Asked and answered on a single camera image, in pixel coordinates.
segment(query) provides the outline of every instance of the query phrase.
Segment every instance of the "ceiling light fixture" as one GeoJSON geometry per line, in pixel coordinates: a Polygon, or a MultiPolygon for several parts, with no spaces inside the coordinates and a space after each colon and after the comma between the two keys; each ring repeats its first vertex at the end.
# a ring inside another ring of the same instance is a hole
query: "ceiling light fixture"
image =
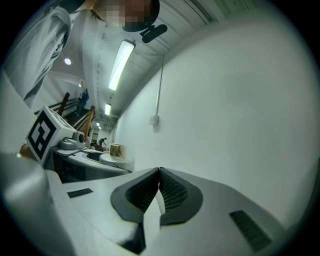
{"type": "Polygon", "coordinates": [[[71,60],[69,58],[65,58],[64,63],[67,65],[71,65],[71,60]]]}
{"type": "Polygon", "coordinates": [[[110,110],[111,110],[111,105],[105,104],[105,106],[104,106],[104,114],[109,116],[110,115],[110,110]]]}
{"type": "Polygon", "coordinates": [[[109,81],[109,88],[111,90],[116,90],[120,76],[125,68],[125,65],[130,57],[130,54],[136,47],[136,44],[134,42],[130,42],[128,40],[123,40],[120,44],[118,53],[116,54],[111,76],[110,76],[110,81],[109,81]]]}

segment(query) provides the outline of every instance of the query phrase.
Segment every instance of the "white wall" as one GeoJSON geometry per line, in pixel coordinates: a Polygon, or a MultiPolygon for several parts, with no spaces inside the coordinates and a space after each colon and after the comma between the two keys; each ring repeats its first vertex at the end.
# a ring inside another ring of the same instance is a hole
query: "white wall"
{"type": "MultiPolygon", "coordinates": [[[[54,75],[48,73],[38,95],[32,105],[32,112],[40,110],[44,105],[50,106],[62,102],[66,93],[70,93],[69,99],[78,98],[83,89],[67,81],[56,79],[54,75]]],[[[76,110],[72,107],[63,112],[63,116],[76,110]]]]}
{"type": "Polygon", "coordinates": [[[293,29],[248,11],[208,25],[165,59],[118,121],[135,170],[167,167],[227,184],[285,227],[304,212],[320,156],[315,67],[293,29]]]}

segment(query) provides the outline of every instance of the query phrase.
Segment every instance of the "fluorescent ceiling light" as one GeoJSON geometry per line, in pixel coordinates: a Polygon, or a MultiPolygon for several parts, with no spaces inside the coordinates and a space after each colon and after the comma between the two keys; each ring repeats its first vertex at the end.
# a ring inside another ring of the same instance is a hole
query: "fluorescent ceiling light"
{"type": "Polygon", "coordinates": [[[111,106],[109,104],[105,104],[104,113],[109,116],[110,115],[111,106]]]}
{"type": "Polygon", "coordinates": [[[130,54],[134,50],[136,44],[133,42],[129,41],[122,41],[118,50],[118,53],[116,54],[111,76],[110,76],[110,81],[109,81],[109,88],[112,90],[116,90],[120,76],[122,74],[122,71],[125,68],[125,65],[130,57],[130,54]]]}

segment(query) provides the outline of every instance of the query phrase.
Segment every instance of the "white lab coat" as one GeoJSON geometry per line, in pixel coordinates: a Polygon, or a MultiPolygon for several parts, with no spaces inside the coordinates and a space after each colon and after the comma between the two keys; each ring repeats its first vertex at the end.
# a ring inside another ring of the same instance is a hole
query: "white lab coat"
{"type": "Polygon", "coordinates": [[[48,7],[31,18],[9,50],[2,68],[29,108],[66,45],[71,28],[65,9],[48,7]]]}

